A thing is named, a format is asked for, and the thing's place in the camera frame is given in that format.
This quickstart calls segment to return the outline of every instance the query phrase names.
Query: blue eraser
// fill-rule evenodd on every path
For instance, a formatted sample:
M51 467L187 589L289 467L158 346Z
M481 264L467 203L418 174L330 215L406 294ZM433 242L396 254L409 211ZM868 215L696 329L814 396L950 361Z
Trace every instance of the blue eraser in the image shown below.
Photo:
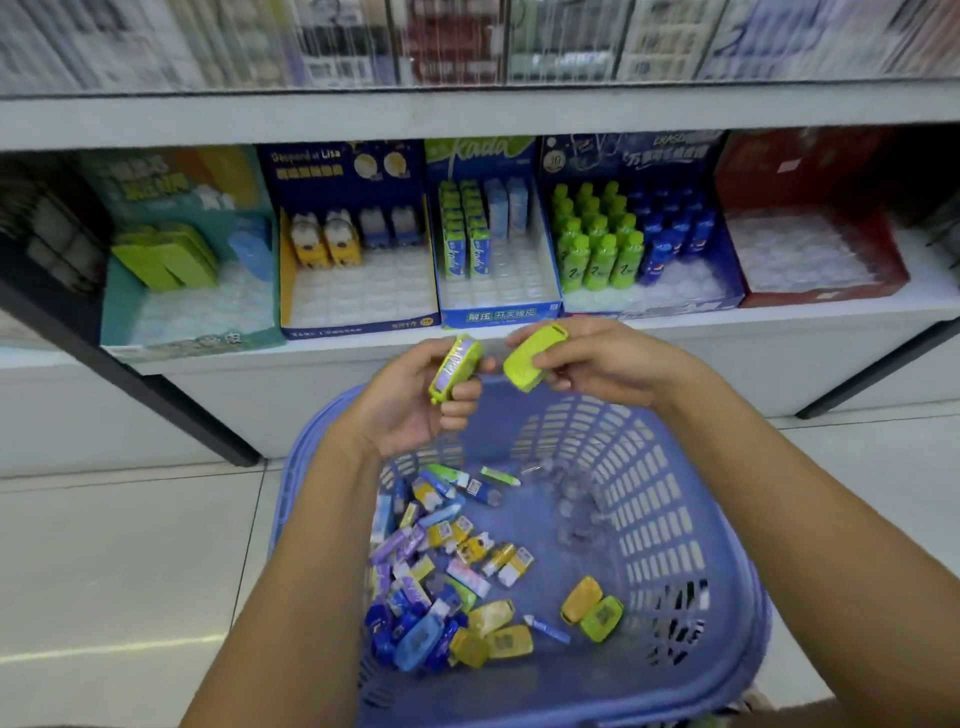
M228 244L241 265L260 280L274 279L274 256L270 250L270 223L263 217L237 218Z

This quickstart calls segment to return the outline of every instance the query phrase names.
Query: teal display box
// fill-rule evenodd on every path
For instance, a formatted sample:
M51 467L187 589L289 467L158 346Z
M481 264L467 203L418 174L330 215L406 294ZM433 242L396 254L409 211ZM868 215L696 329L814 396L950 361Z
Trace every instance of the teal display box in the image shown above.
M282 346L276 218L253 147L79 153L84 175L118 229L192 226L218 262L218 285L157 292L115 256L108 262L101 346L125 363ZM263 231L259 275L231 246Z

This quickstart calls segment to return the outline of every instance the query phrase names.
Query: tile floor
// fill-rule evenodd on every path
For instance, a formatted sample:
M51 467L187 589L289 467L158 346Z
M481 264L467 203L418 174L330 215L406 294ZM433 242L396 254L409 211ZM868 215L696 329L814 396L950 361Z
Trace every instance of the tile floor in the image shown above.
M960 572L960 416L784 432ZM0 728L176 725L263 568L279 481L277 463L0 480ZM828 694L781 621L758 682L780 705Z

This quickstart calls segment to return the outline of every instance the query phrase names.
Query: yellow box-shaped eraser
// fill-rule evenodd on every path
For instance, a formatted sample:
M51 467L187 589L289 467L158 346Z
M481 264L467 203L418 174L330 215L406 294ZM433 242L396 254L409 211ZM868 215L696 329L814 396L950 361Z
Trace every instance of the yellow box-shaped eraser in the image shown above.
M521 392L529 392L543 380L543 370L533 365L532 359L570 335L560 324L538 328L503 362L503 373Z

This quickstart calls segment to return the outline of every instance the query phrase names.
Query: lime green eraser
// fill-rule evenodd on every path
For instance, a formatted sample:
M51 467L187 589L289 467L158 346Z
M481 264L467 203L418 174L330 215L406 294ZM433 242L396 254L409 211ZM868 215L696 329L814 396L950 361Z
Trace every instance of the lime green eraser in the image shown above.
M560 324L537 329L503 362L503 373L518 390L530 392L543 380L543 369L533 365L534 356L565 341L569 336Z
M462 381L467 381L476 371L483 356L483 344L468 336L460 334L453 342L453 347L447 352L444 363L437 370L430 384L430 399L434 404L440 404L450 399L450 392Z

